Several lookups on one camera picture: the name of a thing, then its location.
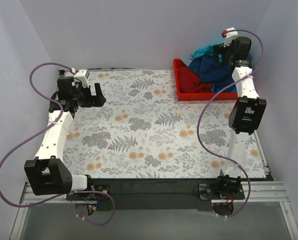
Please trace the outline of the teal t shirt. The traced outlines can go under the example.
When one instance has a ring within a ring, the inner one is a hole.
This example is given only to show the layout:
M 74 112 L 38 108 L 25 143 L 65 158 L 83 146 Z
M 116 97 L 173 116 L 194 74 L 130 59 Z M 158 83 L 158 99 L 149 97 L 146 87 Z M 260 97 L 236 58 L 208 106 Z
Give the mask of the teal t shirt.
M 192 56 L 196 59 L 202 56 L 214 56 L 213 45 L 204 46 L 193 52 Z

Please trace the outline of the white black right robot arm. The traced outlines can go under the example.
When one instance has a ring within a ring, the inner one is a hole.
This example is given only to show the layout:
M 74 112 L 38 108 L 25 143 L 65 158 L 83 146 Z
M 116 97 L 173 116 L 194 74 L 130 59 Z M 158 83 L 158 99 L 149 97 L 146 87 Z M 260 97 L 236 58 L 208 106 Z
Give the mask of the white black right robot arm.
M 231 139 L 227 157 L 236 163 L 226 163 L 215 184 L 215 193 L 221 199 L 233 199 L 242 192 L 242 170 L 239 165 L 243 162 L 247 142 L 260 125 L 266 100 L 257 94 L 251 76 L 253 63 L 247 59 L 251 39 L 237 36 L 232 41 L 225 40 L 224 44 L 215 45 L 213 48 L 215 53 L 221 54 L 222 60 L 229 64 L 238 96 L 228 120 Z

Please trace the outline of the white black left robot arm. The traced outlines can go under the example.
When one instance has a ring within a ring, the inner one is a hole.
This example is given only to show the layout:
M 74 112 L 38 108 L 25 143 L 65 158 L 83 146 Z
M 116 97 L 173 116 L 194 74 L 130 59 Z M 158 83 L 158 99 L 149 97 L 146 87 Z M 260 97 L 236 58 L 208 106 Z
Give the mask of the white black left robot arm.
M 91 189 L 90 176 L 73 174 L 63 163 L 69 128 L 80 108 L 100 108 L 106 102 L 99 83 L 92 94 L 90 72 L 78 70 L 72 76 L 60 74 L 58 90 L 49 106 L 49 129 L 33 160 L 25 162 L 25 173 L 35 195 L 69 194 Z

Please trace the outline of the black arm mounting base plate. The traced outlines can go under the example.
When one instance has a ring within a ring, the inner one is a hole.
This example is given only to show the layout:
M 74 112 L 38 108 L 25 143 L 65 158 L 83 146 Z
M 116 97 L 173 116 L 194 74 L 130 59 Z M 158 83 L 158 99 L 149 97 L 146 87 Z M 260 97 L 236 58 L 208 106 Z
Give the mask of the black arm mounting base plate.
M 212 200 L 224 201 L 214 178 L 93 178 L 92 184 L 108 192 L 116 210 L 211 211 Z

